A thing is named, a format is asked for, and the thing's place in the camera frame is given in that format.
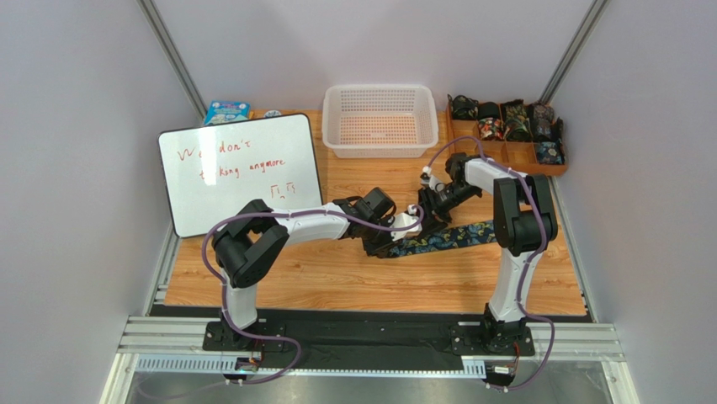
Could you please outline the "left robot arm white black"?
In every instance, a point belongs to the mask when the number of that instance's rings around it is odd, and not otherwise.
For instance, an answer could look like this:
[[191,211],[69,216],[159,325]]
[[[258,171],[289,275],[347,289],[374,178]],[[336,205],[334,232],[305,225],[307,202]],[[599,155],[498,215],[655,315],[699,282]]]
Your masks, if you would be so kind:
[[237,215],[214,225],[202,244],[215,255],[207,268],[222,287],[223,321],[243,332],[258,319],[258,283],[285,247],[359,239],[367,255],[383,258],[404,237],[401,222],[395,203],[379,188],[309,210],[273,209],[262,199],[248,202]]

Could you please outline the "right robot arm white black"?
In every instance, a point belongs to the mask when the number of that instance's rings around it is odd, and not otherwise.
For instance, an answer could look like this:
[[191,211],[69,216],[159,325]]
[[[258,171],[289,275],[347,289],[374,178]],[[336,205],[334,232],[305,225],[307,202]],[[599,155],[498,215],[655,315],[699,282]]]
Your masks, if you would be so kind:
[[521,173],[491,157],[455,153],[446,162],[451,180],[441,182],[425,166],[418,204],[425,212],[422,232],[447,228],[450,211],[473,196],[493,198],[493,229],[502,249],[500,270],[493,295],[486,304],[480,344],[491,354],[502,354],[528,336],[528,289],[558,225],[548,179],[543,174]]

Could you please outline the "white plastic perforated basket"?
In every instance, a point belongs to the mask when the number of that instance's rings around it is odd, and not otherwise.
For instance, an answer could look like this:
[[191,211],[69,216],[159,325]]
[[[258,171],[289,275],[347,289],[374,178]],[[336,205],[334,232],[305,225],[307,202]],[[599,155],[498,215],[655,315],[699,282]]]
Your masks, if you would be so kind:
[[336,85],[324,95],[321,132],[338,158],[416,158],[438,144],[438,114],[423,85]]

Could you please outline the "dark blue floral necktie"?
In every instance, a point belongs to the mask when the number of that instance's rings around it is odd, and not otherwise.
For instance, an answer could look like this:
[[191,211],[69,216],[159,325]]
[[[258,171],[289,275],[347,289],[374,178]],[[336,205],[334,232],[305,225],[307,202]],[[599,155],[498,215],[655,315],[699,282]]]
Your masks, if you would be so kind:
[[493,221],[446,228],[422,237],[403,239],[385,258],[402,258],[497,242]]

